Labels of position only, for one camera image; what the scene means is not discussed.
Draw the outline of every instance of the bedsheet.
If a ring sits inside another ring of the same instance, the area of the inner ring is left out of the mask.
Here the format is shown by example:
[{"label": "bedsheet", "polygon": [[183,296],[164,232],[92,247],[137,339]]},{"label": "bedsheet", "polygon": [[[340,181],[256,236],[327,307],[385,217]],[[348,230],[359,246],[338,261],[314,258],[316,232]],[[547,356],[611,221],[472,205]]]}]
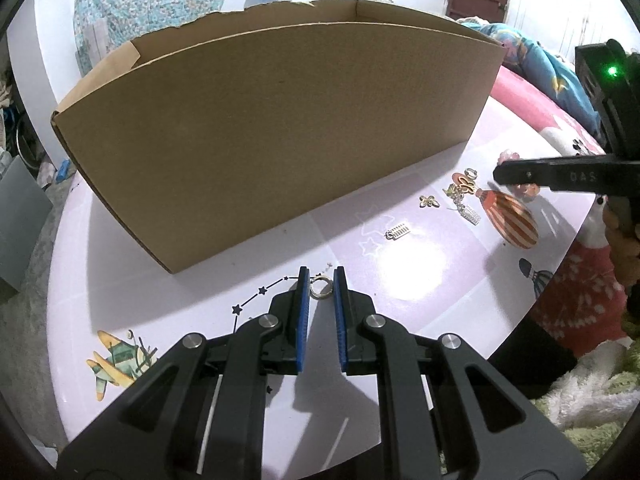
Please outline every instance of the bedsheet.
[{"label": "bedsheet", "polygon": [[506,50],[503,66],[530,82],[604,145],[605,139],[598,138],[600,117],[571,67],[537,41],[504,23],[462,25],[500,41]]}]

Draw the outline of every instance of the blue gripper pad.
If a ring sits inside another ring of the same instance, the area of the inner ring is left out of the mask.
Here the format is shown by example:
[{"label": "blue gripper pad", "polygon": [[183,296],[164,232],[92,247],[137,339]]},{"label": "blue gripper pad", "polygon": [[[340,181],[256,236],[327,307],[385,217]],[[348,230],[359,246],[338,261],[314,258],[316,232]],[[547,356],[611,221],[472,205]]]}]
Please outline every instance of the blue gripper pad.
[{"label": "blue gripper pad", "polygon": [[343,372],[347,371],[347,330],[344,323],[344,309],[340,296],[340,279],[338,269],[334,270],[334,309],[335,329],[338,335],[338,359]]},{"label": "blue gripper pad", "polygon": [[298,325],[296,327],[296,364],[298,366],[298,372],[302,371],[305,364],[306,330],[309,322],[309,287],[311,285],[309,269],[307,267],[300,267],[298,286],[301,285],[301,280],[302,298],[300,304],[300,315],[298,316]]}]

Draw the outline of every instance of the round table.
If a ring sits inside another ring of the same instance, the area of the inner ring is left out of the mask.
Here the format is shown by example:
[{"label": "round table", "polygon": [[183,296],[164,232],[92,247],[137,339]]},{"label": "round table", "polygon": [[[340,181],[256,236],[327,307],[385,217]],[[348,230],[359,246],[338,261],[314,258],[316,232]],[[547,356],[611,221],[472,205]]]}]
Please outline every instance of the round table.
[{"label": "round table", "polygon": [[[472,169],[478,188],[509,195],[492,182],[504,150],[523,158],[558,155],[489,98],[469,142],[175,275],[129,237],[76,175],[56,237],[47,317],[52,380],[69,439],[144,371],[125,362],[110,375],[109,345],[122,343],[134,362],[144,354],[161,357],[189,332],[231,333],[294,287],[300,266],[331,276],[343,265],[349,287],[369,294],[379,313],[424,336],[455,332],[488,357],[536,300],[521,258],[534,270],[555,271],[593,203],[591,195],[543,189],[524,204],[537,238],[529,249],[501,234],[491,222],[495,209],[470,194],[465,204],[481,217],[473,225],[444,189],[454,173]],[[440,207],[420,207],[423,196]],[[401,224],[410,232],[386,239]],[[265,394],[266,478],[302,478],[380,441],[376,378],[340,372],[331,299],[311,300],[304,371],[270,376]]]}]

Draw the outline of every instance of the person's hand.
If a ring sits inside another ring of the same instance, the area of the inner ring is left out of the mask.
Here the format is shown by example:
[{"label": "person's hand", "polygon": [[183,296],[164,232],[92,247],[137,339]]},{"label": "person's hand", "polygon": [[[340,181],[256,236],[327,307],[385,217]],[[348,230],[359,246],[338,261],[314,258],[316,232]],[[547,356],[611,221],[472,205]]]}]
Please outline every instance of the person's hand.
[{"label": "person's hand", "polygon": [[[611,246],[610,258],[616,280],[620,285],[635,285],[640,280],[640,242],[622,234],[618,217],[608,205],[602,210],[602,219]],[[636,237],[640,238],[640,224],[636,226]]]}]

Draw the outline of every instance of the metal ring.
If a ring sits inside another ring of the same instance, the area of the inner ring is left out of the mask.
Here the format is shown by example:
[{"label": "metal ring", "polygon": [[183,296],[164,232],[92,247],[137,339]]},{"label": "metal ring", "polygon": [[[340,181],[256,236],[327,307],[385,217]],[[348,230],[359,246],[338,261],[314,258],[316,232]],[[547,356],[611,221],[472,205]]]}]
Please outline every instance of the metal ring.
[{"label": "metal ring", "polygon": [[[314,291],[313,284],[315,282],[327,283],[329,285],[329,291],[324,292],[322,294],[318,294],[316,291]],[[334,291],[334,282],[332,282],[330,278],[323,276],[322,274],[320,274],[319,276],[313,276],[311,278],[311,283],[309,284],[309,295],[315,300],[325,300],[333,293],[333,291]]]},{"label": "metal ring", "polygon": [[466,168],[465,176],[467,178],[470,178],[471,180],[475,180],[476,178],[478,178],[478,172],[476,170],[473,170],[472,168]]}]

